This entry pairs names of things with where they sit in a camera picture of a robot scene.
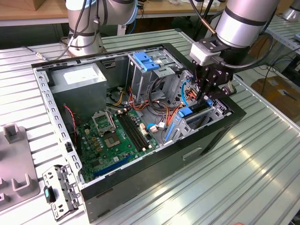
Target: sticker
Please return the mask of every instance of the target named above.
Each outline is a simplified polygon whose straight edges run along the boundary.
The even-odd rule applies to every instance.
[[[98,78],[98,74],[90,67],[73,72],[67,72],[64,74],[64,78],[67,84],[73,84]]]
[[[277,86],[278,83],[275,80],[269,80],[268,81],[272,86]]]
[[[116,156],[116,157],[113,158],[113,160],[114,160],[115,162],[118,162],[119,158]]]
[[[285,93],[287,93],[287,91],[286,90],[278,90],[279,92],[280,92],[280,94],[282,94],[282,95],[286,95]]]
[[[159,126],[160,128],[164,128],[164,127],[165,127],[165,123],[164,123],[164,122],[160,122],[160,123],[158,124],[158,126]]]

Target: motherboard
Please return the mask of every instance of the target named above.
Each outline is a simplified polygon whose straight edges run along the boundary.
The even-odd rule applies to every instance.
[[[114,115],[108,111],[99,113],[79,125],[77,152],[84,180],[94,180],[159,148],[144,128],[134,110]]]

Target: aluminum table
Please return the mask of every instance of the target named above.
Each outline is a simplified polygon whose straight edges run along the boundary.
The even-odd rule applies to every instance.
[[[282,52],[284,46],[295,52],[300,53],[300,41],[295,39],[295,34],[300,33],[300,22],[288,22],[280,16],[275,16],[268,26],[266,32],[270,33],[278,42],[281,43],[275,58],[270,62],[272,64]]]
[[[183,55],[192,41],[175,30],[103,39],[108,51],[172,43]],[[60,44],[32,47],[54,59]],[[24,126],[39,185],[42,173],[64,164],[30,64],[39,62],[22,48],[0,51],[0,126]],[[94,224],[251,224],[286,225],[300,209],[300,129],[235,77],[231,98],[247,114],[215,149]],[[41,191],[0,212],[1,224],[55,224]],[[88,224],[84,207],[58,224]]]

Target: black ram slot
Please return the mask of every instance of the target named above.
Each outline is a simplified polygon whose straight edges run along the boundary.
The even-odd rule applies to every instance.
[[[142,146],[139,144],[138,139],[136,138],[136,136],[134,135],[134,133],[131,131],[130,127],[127,125],[124,116],[121,115],[118,117],[120,124],[122,125],[122,127],[124,128],[126,134],[129,136],[129,138],[131,139],[131,141],[133,142],[133,144],[135,145],[135,147],[140,150],[142,149]]]
[[[139,130],[135,127],[133,121],[130,119],[128,115],[123,115],[122,119],[124,120],[124,125],[127,127],[128,132],[130,133],[131,137],[130,139],[134,139],[136,143],[136,147],[139,151],[141,151],[143,148],[146,148],[147,143],[143,139],[142,134],[139,132]]]
[[[141,132],[139,131],[139,129],[136,128],[136,126],[134,126],[134,123],[133,123],[133,121],[131,120],[131,118],[127,115],[127,116],[125,117],[125,120],[126,120],[127,124],[128,124],[130,127],[133,126],[133,128],[134,128],[133,131],[136,133],[136,135],[137,135],[137,137],[139,138],[140,142],[142,143],[143,147],[147,148],[148,145],[147,145],[147,143],[146,143],[146,141],[145,141],[143,135],[141,134]]]
[[[120,115],[119,121],[138,151],[147,148],[148,145],[145,139],[128,115]]]

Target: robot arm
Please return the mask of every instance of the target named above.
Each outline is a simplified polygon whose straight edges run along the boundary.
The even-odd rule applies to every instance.
[[[300,0],[294,0],[291,6],[281,15],[287,21],[297,21],[300,16]]]
[[[71,40],[68,50],[74,56],[102,52],[99,25],[129,24],[137,14],[137,0],[67,0],[66,7],[68,43]]]
[[[196,64],[193,81],[199,92],[197,101],[222,98],[235,92],[230,81],[237,69],[246,69],[263,60],[239,65],[275,13],[279,0],[229,0],[216,32],[192,45],[190,56]],[[221,90],[217,86],[225,84]]]

